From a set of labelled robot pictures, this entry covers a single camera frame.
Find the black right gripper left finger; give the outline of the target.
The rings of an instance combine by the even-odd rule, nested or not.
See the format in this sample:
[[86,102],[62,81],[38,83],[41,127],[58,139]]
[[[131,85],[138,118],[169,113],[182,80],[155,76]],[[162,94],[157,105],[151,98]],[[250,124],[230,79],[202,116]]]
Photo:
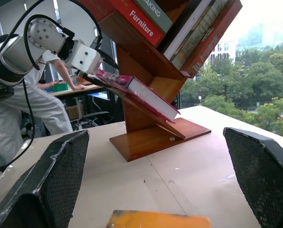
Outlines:
[[54,140],[0,202],[0,228],[66,228],[84,173],[89,132]]

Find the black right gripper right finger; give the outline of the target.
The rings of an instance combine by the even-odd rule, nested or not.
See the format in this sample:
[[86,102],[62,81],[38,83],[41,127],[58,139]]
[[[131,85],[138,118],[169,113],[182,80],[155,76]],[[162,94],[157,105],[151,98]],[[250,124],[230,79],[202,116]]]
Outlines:
[[245,199],[263,228],[283,228],[283,147],[274,139],[226,127],[223,135]]

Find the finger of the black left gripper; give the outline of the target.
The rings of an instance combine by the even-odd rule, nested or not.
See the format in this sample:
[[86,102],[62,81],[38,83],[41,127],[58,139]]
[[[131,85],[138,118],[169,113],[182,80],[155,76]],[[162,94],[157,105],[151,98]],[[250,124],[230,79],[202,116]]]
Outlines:
[[119,69],[118,64],[114,61],[114,59],[112,57],[110,57],[108,54],[106,54],[105,52],[103,52],[102,50],[98,50],[99,54],[101,55],[101,58],[103,59],[104,62],[106,62],[107,64],[111,65],[112,67]]
[[102,78],[100,76],[97,75],[88,75],[86,73],[83,73],[83,79],[94,84],[97,86],[101,86],[101,87],[105,87],[105,88],[112,88],[111,84],[109,83],[109,81],[105,78]]

